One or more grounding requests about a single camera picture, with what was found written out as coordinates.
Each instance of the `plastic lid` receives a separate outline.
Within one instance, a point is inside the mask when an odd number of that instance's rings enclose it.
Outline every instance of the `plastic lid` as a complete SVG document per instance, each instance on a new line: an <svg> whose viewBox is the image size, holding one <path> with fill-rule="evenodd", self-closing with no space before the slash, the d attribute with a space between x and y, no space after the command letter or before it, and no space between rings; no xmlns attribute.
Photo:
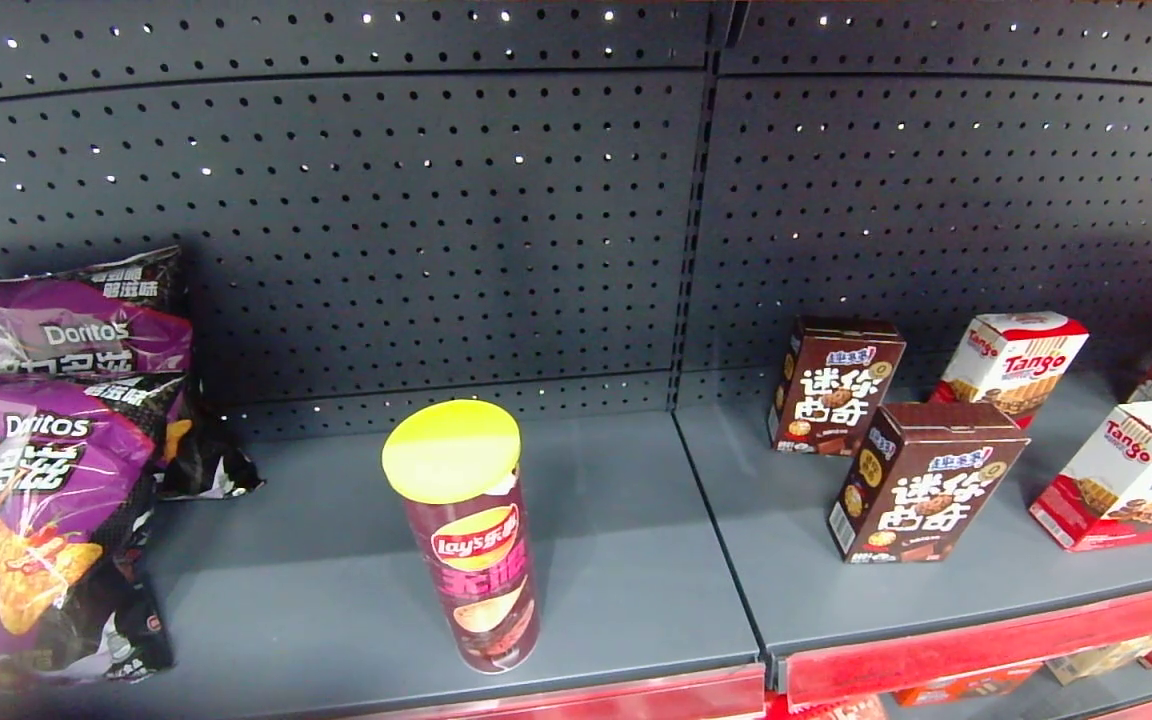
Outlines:
<svg viewBox="0 0 1152 720"><path fill-rule="evenodd" d="M518 423L502 407L453 400L399 423L380 450L380 465L407 500L450 505L497 486L521 452Z"/></svg>

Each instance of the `store shelf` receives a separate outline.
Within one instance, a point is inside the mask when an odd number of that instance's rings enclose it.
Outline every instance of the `store shelf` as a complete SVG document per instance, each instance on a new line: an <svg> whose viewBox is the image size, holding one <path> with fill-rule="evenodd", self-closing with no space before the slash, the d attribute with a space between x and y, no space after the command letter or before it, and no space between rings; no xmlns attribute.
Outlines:
<svg viewBox="0 0 1152 720"><path fill-rule="evenodd" d="M1059 720L1100 715L1152 702L1152 670L1129 664L1114 673L1062 687L1046 669L998 697L901 707L882 697L890 720Z"/></svg>
<svg viewBox="0 0 1152 720"><path fill-rule="evenodd" d="M768 450L763 402L687 407L677 420L765 646L787 657L1152 589L1152 546L1074 555L1026 514L1112 397L1100 377L1066 378L1018 465L940 564L842 564L826 509L849 460Z"/></svg>
<svg viewBox="0 0 1152 720"><path fill-rule="evenodd" d="M517 669L452 644L382 434L250 448L270 485L166 507L150 548L179 667L13 707L28 717L335 715L658 679L758 646L668 414L522 424L541 632ZM761 703L761 684L753 702ZM0 717L18 717L0 706Z"/></svg>

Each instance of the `lay's can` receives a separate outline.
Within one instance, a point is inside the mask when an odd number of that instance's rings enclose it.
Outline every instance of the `lay's can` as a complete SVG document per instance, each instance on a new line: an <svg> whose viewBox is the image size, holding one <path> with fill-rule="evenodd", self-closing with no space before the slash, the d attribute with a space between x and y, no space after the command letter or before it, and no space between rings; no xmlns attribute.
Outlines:
<svg viewBox="0 0 1152 720"><path fill-rule="evenodd" d="M524 661L540 631L521 450L518 423L503 409L453 400L399 423L380 454L456 647L482 673Z"/></svg>

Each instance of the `purple chip bag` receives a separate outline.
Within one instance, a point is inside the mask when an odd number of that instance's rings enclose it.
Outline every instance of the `purple chip bag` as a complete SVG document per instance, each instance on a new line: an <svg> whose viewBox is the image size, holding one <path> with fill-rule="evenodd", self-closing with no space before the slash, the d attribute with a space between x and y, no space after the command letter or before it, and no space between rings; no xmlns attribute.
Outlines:
<svg viewBox="0 0 1152 720"><path fill-rule="evenodd" d="M0 376L0 689L172 665L127 561L180 374Z"/></svg>
<svg viewBox="0 0 1152 720"><path fill-rule="evenodd" d="M0 374L184 372L192 329L179 247L118 263L0 279ZM159 497L238 497L262 479L189 382L169 412Z"/></svg>
<svg viewBox="0 0 1152 720"><path fill-rule="evenodd" d="M0 373L180 373L179 247L32 278L0 279Z"/></svg>

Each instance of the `pegboard back panel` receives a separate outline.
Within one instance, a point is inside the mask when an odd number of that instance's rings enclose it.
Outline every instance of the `pegboard back panel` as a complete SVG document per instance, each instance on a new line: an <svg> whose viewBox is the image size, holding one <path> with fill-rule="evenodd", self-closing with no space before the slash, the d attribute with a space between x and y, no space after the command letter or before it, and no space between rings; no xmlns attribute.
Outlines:
<svg viewBox="0 0 1152 720"><path fill-rule="evenodd" d="M562 378L554 381L387 392L230 407L223 420L244 441L387 432L408 415L435 402L478 397L518 419L666 410L668 372Z"/></svg>
<svg viewBox="0 0 1152 720"><path fill-rule="evenodd" d="M1152 88L718 88L685 369L772 365L798 313L881 316L919 353L950 350L984 311L1152 332Z"/></svg>
<svg viewBox="0 0 1152 720"><path fill-rule="evenodd" d="M666 370L702 81L412 74L2 101L0 275L185 243L225 404Z"/></svg>
<svg viewBox="0 0 1152 720"><path fill-rule="evenodd" d="M723 73L954 73L1152 82L1152 1L750 3Z"/></svg>
<svg viewBox="0 0 1152 720"><path fill-rule="evenodd" d="M699 68L706 3L0 3L0 97L302 73Z"/></svg>

